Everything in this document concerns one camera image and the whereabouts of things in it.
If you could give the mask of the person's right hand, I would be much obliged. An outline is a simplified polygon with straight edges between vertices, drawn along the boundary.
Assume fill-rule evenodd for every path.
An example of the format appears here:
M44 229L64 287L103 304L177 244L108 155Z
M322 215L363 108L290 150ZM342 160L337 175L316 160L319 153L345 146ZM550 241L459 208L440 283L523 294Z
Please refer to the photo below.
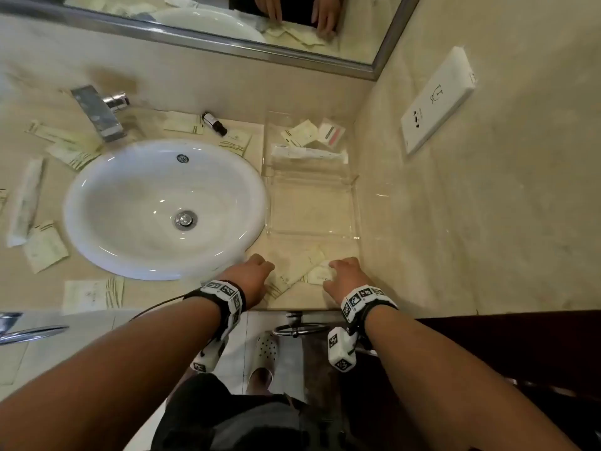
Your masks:
M362 270L362 276L359 278L337 278L323 283L323 289L335 303L342 304L343 299L356 288L363 286L375 286L375 283Z

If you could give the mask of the person's left hand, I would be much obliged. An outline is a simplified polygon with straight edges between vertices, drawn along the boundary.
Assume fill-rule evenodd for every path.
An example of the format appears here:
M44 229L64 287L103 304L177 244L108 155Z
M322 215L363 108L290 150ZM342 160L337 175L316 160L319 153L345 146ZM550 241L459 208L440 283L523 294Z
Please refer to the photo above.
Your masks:
M248 260L243 263L232 265L218 277L219 280L233 283L239 290L244 293L245 310L251 310L258 305L266 295L265 283L258 283L252 280L248 268Z

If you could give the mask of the small cream packet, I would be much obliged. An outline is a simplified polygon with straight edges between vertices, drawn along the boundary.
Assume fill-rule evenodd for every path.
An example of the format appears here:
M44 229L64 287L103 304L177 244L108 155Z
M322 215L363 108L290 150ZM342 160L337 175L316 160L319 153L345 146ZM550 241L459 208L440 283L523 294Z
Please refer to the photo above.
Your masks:
M322 286L325 281L331 281L335 277L335 270L330 267L329 260L316 265L302 277L304 283L315 286Z

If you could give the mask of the large cream striped packet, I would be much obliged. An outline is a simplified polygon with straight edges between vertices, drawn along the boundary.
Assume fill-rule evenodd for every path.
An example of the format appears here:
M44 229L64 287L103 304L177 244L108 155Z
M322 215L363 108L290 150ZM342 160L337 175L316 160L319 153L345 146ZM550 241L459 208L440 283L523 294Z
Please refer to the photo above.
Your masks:
M275 268L266 280L265 300L269 303L286 293L324 260L325 255L320 245L296 252L287 258L276 258Z

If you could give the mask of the person's right forearm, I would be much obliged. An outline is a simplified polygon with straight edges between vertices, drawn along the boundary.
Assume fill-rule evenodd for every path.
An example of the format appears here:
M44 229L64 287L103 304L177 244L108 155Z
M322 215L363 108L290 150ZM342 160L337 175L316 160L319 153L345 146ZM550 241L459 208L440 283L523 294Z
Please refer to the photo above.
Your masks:
M438 451L579 451L519 390L454 341L386 305L365 331L395 393Z

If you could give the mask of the person's left forearm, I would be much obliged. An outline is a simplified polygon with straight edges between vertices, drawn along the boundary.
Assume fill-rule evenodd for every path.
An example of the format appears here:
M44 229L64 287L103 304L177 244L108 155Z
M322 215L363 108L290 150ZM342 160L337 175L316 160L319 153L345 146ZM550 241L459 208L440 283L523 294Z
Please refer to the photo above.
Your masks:
M191 298L103 335L0 402L0 451L123 449L220 320Z

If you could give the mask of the white marker-patterned right wrist tracker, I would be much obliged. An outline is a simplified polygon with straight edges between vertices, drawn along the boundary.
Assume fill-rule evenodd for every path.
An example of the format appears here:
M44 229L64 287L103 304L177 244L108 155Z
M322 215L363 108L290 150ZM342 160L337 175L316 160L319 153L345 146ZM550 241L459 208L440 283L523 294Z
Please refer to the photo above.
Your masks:
M353 289L341 304L345 327L332 328L327 335L327 357L330 365L340 373L347 373L357 364L357 347L374 353L372 342L365 331L367 314L378 305L398 310L396 304L379 288L361 286Z

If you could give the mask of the white marker-patterned wrist tracker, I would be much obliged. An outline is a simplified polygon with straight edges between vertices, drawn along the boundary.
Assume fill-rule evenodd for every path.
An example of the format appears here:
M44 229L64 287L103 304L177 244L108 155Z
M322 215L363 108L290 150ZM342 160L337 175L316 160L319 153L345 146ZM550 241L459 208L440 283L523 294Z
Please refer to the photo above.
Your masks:
M229 342L229 334L239 324L245 311L243 291L234 283L212 280L182 297L183 300L202 297L215 303L220 309L221 321L206 346L197 354L190 368L197 373L211 373Z
M378 305L398 310L396 304L379 288L361 286L353 289L341 304L345 327L332 328L327 335L327 357L330 365L340 373L347 373L357 364L357 347L374 353L372 342L365 331L367 314Z

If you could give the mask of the white marker-patterned left wrist tracker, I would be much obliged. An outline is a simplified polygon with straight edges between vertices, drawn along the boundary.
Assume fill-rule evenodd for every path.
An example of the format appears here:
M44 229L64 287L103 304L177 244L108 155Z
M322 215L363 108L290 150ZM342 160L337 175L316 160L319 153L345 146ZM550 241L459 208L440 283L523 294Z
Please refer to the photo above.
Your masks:
M182 297L183 300L202 297L215 303L220 309L221 321L206 346L197 354L190 368L197 373L211 373L229 342L229 334L239 324L245 311L243 291L234 283L212 280Z

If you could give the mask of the clear acrylic tray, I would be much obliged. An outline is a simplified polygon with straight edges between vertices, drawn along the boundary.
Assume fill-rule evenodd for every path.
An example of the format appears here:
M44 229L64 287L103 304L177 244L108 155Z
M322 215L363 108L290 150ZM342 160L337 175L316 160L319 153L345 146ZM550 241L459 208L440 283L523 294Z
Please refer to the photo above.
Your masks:
M319 128L324 118L346 128L336 149L317 140L304 146L349 155L339 160L275 158L272 144L288 145L281 131L311 120ZM270 198L266 230L270 235L299 236L321 240L358 241L360 238L356 183L358 178L354 132L348 120L312 113L269 111L265 115L261 176Z

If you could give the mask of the white oval sink basin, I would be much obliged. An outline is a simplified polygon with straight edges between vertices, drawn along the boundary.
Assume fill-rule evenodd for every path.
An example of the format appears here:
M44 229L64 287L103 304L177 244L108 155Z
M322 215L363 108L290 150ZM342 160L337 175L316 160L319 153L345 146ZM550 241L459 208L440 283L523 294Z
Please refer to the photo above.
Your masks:
M178 154L190 161L179 163ZM94 265L143 281L204 281L240 262L263 231L266 186L244 158L187 139L132 143L99 156L73 180L64 231ZM173 225L191 210L190 231Z

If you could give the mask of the small dark bottle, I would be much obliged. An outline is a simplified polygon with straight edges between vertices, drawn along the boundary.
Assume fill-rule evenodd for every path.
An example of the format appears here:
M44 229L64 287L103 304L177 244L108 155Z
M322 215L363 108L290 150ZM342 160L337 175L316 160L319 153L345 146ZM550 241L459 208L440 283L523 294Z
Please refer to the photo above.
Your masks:
M215 131L221 137L224 137L228 134L227 128L218 120L211 112L205 111L201 114L201 120L203 124L210 127L213 131Z

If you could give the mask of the wide cream striped packet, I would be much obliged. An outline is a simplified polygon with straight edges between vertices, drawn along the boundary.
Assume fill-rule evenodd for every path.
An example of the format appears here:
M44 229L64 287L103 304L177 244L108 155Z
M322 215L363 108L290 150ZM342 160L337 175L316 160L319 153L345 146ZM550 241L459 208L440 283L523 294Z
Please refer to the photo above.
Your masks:
M63 316L108 311L123 307L124 278L70 280L64 283Z

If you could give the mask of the chrome faucet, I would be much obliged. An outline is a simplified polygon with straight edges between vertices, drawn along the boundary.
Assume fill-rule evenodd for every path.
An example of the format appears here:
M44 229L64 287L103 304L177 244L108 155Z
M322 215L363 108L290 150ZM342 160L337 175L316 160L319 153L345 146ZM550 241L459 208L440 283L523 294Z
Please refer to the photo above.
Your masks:
M126 93L102 96L92 85L72 89L70 93L104 142L117 141L126 136L116 116L116 112L127 109L131 104Z

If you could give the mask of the long cream striped packet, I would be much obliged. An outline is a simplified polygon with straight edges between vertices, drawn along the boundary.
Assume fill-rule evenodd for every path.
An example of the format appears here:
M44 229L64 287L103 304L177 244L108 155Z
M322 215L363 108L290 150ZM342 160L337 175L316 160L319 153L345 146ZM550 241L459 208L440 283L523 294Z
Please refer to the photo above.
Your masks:
M38 120L32 120L25 129L25 132L53 143L59 141L68 143L72 148L87 153L99 151L103 145L103 141L96 134L86 134L49 127Z

